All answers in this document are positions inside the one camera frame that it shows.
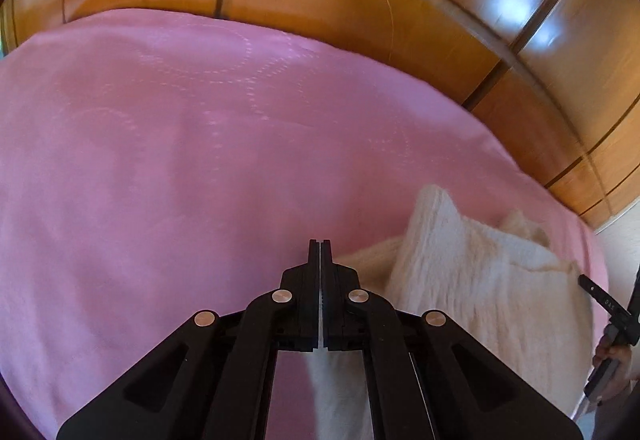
white wall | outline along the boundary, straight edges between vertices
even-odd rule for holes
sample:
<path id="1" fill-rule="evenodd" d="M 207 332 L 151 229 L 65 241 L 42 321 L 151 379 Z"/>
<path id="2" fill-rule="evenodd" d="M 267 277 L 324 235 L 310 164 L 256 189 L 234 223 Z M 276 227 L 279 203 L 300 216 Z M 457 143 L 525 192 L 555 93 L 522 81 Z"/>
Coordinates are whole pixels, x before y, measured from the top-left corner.
<path id="1" fill-rule="evenodd" d="M 596 233 L 602 244 L 609 271 L 609 293 L 626 306 L 640 264 L 640 198 L 616 219 Z M 640 347 L 634 351 L 634 363 L 640 372 Z"/>

pink bedspread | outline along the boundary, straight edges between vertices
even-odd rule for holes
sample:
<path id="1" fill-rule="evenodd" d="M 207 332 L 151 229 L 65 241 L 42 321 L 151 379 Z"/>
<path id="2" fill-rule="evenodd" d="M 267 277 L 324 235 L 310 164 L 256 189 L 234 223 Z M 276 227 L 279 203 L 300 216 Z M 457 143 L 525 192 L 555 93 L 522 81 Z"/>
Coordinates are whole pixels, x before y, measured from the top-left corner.
<path id="1" fill-rule="evenodd" d="M 428 183 L 491 225 L 523 210 L 606 286 L 589 229 L 397 70 L 171 12 L 39 34 L 0 62 L 0 373 L 52 439 L 192 313 L 276 288 L 310 238 L 339 255 L 401 234 Z M 268 438 L 314 437 L 296 354 L 271 411 Z"/>

human hand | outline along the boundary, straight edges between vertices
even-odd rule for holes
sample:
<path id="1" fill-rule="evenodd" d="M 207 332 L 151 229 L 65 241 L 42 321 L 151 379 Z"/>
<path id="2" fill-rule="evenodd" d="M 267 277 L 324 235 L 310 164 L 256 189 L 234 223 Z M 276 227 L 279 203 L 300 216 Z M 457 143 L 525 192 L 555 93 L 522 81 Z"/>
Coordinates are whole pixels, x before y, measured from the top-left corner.
<path id="1" fill-rule="evenodd" d="M 593 356 L 593 367 L 600 366 L 605 359 L 615 359 L 620 362 L 616 372 L 602 392 L 602 399 L 609 400 L 622 392 L 631 380 L 631 346 L 611 346 L 607 336 L 600 339 Z"/>

pink bedsheet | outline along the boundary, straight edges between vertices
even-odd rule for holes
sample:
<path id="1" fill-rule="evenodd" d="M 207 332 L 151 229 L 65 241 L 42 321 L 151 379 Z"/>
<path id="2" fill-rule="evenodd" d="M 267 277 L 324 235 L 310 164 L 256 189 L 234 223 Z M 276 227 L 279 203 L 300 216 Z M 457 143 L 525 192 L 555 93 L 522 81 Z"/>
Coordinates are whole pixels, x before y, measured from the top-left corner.
<path id="1" fill-rule="evenodd" d="M 0 62 L 0 373 L 59 426 L 192 313 L 401 234 L 425 184 L 494 225 L 519 208 L 606 286 L 591 231 L 419 80 L 275 30 L 118 10 Z M 314 437 L 282 355 L 270 439 Z"/>

white blanket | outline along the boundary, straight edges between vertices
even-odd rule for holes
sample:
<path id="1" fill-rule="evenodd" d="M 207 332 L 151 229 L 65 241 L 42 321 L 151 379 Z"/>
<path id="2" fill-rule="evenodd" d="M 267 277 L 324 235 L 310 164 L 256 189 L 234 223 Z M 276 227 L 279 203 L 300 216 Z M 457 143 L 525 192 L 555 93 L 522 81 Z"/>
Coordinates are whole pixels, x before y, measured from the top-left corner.
<path id="1" fill-rule="evenodd" d="M 592 323 L 574 262 L 521 213 L 493 229 L 461 216 L 449 195 L 424 188 L 404 238 L 338 258 L 364 288 L 405 312 L 440 309 L 565 414 L 590 368 Z M 359 352 L 309 356 L 319 440 L 372 438 Z"/>

